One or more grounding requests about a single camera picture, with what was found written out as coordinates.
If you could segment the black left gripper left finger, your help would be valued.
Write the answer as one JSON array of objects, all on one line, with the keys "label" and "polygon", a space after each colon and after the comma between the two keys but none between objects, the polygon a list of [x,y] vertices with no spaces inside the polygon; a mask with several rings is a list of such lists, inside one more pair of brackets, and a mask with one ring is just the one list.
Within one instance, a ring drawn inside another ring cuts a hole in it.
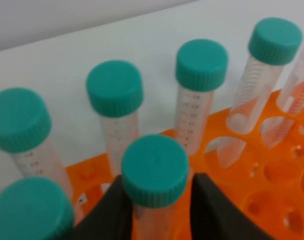
[{"label": "black left gripper left finger", "polygon": [[133,204],[118,175],[91,212],[74,228],[72,240],[131,240]]}]

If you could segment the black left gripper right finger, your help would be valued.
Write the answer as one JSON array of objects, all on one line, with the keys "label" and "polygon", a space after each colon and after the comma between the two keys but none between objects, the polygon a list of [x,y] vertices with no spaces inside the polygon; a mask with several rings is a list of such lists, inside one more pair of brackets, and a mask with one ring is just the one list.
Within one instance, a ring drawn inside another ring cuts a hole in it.
[{"label": "black left gripper right finger", "polygon": [[206,173],[192,179],[190,230],[193,240],[271,240],[246,217]]}]

